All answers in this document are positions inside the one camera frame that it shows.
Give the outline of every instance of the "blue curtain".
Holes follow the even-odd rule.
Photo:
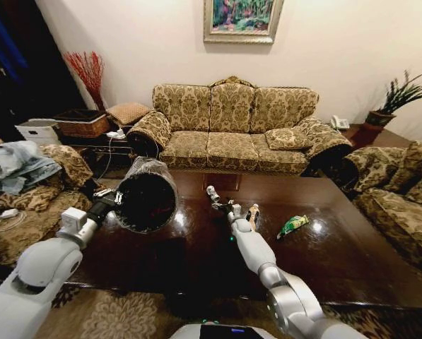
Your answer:
[[[5,72],[15,82],[22,83],[23,80],[18,72],[27,69],[27,61],[17,48],[11,36],[8,34],[4,24],[0,21],[0,62],[5,68]]]

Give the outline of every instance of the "red dried branches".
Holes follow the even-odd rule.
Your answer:
[[[96,104],[96,107],[105,111],[104,103],[100,95],[100,85],[102,81],[102,73],[104,71],[104,62],[102,57],[96,52],[87,55],[74,53],[65,53],[65,60],[69,66],[76,72],[77,76],[83,81],[88,93]]]

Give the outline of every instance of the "wicker basket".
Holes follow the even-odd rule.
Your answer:
[[[109,121],[103,111],[72,109],[55,116],[65,136],[96,138],[110,130]]]

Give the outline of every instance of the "decorative wood trim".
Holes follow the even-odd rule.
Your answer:
[[[212,88],[212,87],[215,87],[215,86],[218,86],[218,85],[223,85],[224,83],[239,83],[241,85],[246,85],[246,86],[249,86],[251,88],[257,88],[256,85],[253,85],[252,83],[249,83],[246,80],[239,79],[237,76],[230,76],[226,79],[216,81],[215,83],[213,83],[209,87]]]

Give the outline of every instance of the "green snack bag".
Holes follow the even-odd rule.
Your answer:
[[[286,224],[284,224],[284,226],[281,228],[281,231],[276,235],[276,238],[280,239],[288,233],[291,233],[293,230],[298,229],[300,226],[308,224],[309,222],[310,221],[306,215],[302,217],[296,215],[295,217],[289,219]]]

